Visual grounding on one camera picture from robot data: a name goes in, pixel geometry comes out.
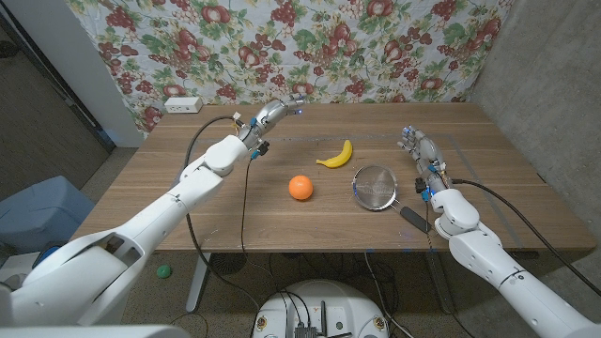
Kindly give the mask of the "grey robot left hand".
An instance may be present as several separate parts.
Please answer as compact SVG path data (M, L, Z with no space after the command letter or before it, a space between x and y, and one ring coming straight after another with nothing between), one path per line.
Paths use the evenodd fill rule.
M304 103L305 97L301 94L290 95L288 99L278 99L267 103L250 120L249 124L241 127L240 141L248 148L258 147L263 137L284 117L300 114L301 106Z

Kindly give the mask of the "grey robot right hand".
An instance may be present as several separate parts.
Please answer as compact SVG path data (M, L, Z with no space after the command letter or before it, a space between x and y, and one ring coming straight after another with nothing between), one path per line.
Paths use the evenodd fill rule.
M414 159L419 177L432 194L453 187L446 175L446 162L442 151L421 130L412 126L405 127L397 144Z

